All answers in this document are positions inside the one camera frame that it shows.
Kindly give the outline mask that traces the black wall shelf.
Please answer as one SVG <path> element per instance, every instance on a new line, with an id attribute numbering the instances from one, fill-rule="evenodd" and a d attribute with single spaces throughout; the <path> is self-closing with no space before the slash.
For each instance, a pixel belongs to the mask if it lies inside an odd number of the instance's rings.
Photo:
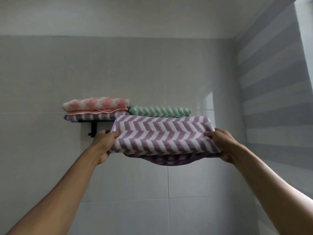
<path id="1" fill-rule="evenodd" d="M 101 130 L 111 130 L 114 124 L 113 120 L 85 120 L 78 121 L 74 124 L 80 125 L 81 134 L 88 134 L 90 138 L 94 138 Z"/>

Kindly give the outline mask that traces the person's right forearm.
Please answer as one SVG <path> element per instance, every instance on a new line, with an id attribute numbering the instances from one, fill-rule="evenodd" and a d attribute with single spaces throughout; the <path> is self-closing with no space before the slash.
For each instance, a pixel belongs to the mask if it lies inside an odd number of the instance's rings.
<path id="1" fill-rule="evenodd" d="M 280 235 L 313 235 L 313 200 L 241 144 L 230 155 Z"/>

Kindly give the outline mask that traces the pink zigzag folded towel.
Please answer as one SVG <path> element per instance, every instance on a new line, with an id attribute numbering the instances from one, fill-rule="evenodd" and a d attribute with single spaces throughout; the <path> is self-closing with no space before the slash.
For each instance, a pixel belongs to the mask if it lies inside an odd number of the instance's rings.
<path id="1" fill-rule="evenodd" d="M 130 99 L 113 97 L 94 97 L 82 100 L 71 100 L 62 105 L 68 115 L 127 112 L 131 108 Z"/>

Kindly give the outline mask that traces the person's left forearm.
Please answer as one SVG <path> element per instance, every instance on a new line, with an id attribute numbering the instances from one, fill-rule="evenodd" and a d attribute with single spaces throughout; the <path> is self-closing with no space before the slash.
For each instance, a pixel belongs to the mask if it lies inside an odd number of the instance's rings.
<path id="1" fill-rule="evenodd" d="M 68 235 L 97 165 L 107 157 L 87 148 L 57 185 L 5 235 Z"/>

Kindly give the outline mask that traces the purple zigzag towel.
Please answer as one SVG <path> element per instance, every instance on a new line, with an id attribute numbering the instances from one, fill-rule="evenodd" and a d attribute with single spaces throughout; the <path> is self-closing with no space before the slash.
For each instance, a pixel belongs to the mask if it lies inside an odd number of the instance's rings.
<path id="1" fill-rule="evenodd" d="M 112 132 L 119 132 L 109 153 L 141 158 L 161 166 L 187 165 L 216 158 L 221 150 L 204 132 L 215 131 L 205 116 L 166 118 L 121 115 Z"/>

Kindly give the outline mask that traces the person's left hand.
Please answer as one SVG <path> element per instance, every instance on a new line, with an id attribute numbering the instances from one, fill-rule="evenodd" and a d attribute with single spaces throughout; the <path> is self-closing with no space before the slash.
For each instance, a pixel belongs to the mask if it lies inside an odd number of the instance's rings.
<path id="1" fill-rule="evenodd" d="M 99 131 L 92 144 L 90 145 L 90 149 L 92 155 L 96 157 L 96 164 L 102 164 L 109 157 L 109 151 L 112 148 L 114 142 L 105 142 L 104 141 L 105 130 Z"/>

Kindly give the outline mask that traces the green zigzag folded towel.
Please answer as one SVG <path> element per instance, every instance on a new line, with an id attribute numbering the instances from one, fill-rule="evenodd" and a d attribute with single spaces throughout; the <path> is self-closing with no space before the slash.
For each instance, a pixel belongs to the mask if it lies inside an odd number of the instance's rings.
<path id="1" fill-rule="evenodd" d="M 153 118 L 184 118 L 192 113 L 190 108 L 170 106 L 133 106 L 129 113 L 134 116 Z"/>

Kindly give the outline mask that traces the person's right hand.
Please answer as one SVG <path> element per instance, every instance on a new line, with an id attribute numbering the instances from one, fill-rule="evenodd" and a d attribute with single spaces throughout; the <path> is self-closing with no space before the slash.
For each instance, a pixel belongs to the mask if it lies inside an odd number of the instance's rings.
<path id="1" fill-rule="evenodd" d="M 239 143 L 233 138 L 233 136 L 227 130 L 215 128 L 215 131 L 219 132 L 219 140 L 218 142 L 214 142 L 217 148 L 221 150 L 219 158 L 224 162 L 236 166 L 236 158 L 234 154 L 235 150 L 239 146 Z"/>

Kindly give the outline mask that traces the purple striped folded towel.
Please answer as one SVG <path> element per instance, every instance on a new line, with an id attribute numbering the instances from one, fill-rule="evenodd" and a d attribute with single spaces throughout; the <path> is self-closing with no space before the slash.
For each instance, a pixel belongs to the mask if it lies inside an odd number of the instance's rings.
<path id="1" fill-rule="evenodd" d="M 75 115 L 65 115 L 64 119 L 68 122 L 78 123 L 78 122 L 90 122 L 90 121 L 109 121 L 113 122 L 119 116 L 128 116 L 130 113 L 124 111 L 115 111 L 113 113 L 99 113 L 99 114 L 75 114 Z"/>

